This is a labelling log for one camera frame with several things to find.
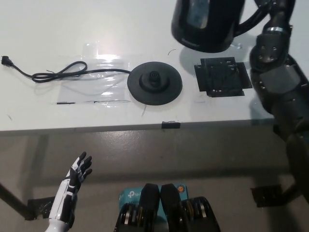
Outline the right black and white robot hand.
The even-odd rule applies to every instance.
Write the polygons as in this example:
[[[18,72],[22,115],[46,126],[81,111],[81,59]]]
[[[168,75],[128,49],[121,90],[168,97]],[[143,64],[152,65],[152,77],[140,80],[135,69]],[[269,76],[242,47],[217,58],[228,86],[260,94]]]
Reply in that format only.
[[[290,19],[295,0],[256,0],[255,2],[259,9],[270,16],[270,20],[263,27],[263,32],[279,31],[291,34]]]

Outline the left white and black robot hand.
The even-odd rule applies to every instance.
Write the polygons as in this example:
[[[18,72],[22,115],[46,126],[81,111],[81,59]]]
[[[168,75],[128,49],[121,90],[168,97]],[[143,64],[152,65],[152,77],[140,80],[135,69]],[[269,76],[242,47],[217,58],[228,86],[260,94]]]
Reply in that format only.
[[[92,157],[83,152],[60,183],[49,218],[69,223],[74,218],[77,194],[86,177],[92,173]]]

